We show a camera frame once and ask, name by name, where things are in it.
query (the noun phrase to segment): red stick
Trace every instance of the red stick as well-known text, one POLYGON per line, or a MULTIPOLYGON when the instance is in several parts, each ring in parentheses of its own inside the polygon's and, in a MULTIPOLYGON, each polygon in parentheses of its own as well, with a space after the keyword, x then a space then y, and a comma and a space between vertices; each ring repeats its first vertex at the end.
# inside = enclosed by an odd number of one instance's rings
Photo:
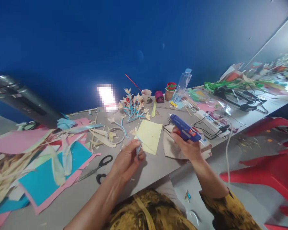
POLYGON ((130 77, 128 77, 128 79, 137 87, 137 85, 130 79, 130 77))

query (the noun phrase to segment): hand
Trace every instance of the hand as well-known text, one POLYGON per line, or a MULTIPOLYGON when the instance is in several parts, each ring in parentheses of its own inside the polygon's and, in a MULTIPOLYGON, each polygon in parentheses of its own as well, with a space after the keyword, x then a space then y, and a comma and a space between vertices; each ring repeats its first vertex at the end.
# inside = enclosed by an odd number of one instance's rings
POLYGON ((124 182, 130 180, 132 175, 138 169, 140 163, 145 159, 145 153, 142 148, 137 158, 136 149, 141 145, 138 139, 130 141, 117 155, 111 172, 121 177, 124 182))
POLYGON ((203 160, 201 152, 201 143, 187 140, 186 142, 177 134, 179 129, 175 126, 171 132, 171 136, 175 143, 179 145, 183 155, 192 163, 203 160))

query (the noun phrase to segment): hot glue gun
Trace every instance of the hot glue gun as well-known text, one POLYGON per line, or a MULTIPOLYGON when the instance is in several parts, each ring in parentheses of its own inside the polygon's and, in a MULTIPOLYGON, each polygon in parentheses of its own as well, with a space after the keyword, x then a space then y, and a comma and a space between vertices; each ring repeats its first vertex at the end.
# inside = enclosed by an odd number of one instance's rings
POLYGON ((177 133, 184 141, 191 140, 193 142, 201 141, 202 136, 199 134, 198 130, 183 120, 181 120, 175 114, 170 114, 168 118, 169 121, 174 124, 178 129, 179 132, 177 133))

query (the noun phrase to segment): left hand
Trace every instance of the left hand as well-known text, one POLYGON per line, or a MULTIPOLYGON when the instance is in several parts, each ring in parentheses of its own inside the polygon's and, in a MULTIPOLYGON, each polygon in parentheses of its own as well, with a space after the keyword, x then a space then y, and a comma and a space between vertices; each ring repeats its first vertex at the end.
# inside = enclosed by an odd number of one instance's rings
POLYGON ((145 159, 142 148, 137 158, 136 149, 141 145, 138 139, 130 141, 117 155, 111 172, 123 179, 124 182, 130 180, 132 175, 138 169, 140 163, 145 159))

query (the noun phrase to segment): right hand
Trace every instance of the right hand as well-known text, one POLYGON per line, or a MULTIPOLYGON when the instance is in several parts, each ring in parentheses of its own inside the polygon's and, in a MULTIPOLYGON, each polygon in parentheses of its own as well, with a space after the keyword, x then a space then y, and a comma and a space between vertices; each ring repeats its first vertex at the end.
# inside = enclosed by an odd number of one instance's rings
POLYGON ((174 139, 175 143, 179 145, 183 155, 191 161, 191 163, 195 163, 196 161, 203 160, 202 152, 201 152, 201 143, 193 142, 191 140, 187 140, 186 142, 177 134, 179 129, 175 126, 171 132, 171 136, 174 139))

